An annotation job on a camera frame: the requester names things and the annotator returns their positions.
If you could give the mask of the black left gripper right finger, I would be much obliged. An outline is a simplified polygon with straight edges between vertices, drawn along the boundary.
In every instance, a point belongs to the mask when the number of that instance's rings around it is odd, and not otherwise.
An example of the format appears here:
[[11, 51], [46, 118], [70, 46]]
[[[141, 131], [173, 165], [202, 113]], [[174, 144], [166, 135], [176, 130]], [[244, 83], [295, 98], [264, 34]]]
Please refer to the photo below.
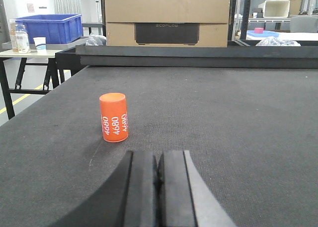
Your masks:
[[189, 151], [165, 151], [159, 161], [162, 227], [234, 227], [196, 169]]

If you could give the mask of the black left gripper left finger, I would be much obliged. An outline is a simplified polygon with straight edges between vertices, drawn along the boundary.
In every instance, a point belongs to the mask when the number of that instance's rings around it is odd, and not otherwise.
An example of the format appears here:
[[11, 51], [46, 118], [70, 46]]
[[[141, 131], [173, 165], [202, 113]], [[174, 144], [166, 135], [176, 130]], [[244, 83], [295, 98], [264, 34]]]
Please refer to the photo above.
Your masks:
[[156, 227], [156, 159], [127, 151], [108, 179], [54, 227]]

